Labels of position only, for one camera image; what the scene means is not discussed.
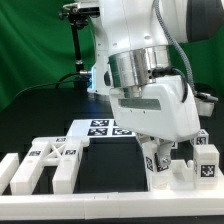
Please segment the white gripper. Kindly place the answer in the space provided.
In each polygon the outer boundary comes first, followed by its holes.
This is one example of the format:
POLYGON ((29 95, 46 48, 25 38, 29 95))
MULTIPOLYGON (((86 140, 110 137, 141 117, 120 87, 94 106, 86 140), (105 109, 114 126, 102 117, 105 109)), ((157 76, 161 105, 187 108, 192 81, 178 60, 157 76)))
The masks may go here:
POLYGON ((171 142, 190 140, 199 134, 200 116, 210 117, 214 104, 188 96, 181 102, 180 82, 156 83, 143 87, 140 98, 125 98, 122 89, 110 90, 110 103, 120 128, 158 138, 157 157, 161 167, 171 163, 171 142))

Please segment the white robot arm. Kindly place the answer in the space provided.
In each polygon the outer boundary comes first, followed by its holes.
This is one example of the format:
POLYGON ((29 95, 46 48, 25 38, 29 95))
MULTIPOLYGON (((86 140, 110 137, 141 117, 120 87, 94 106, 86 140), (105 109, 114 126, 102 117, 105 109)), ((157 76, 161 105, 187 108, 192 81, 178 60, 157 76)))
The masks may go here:
POLYGON ((211 38, 224 25, 224 0, 96 0, 106 42, 117 124, 155 139, 160 166, 170 148, 197 136, 217 99, 195 89, 182 43, 211 38))

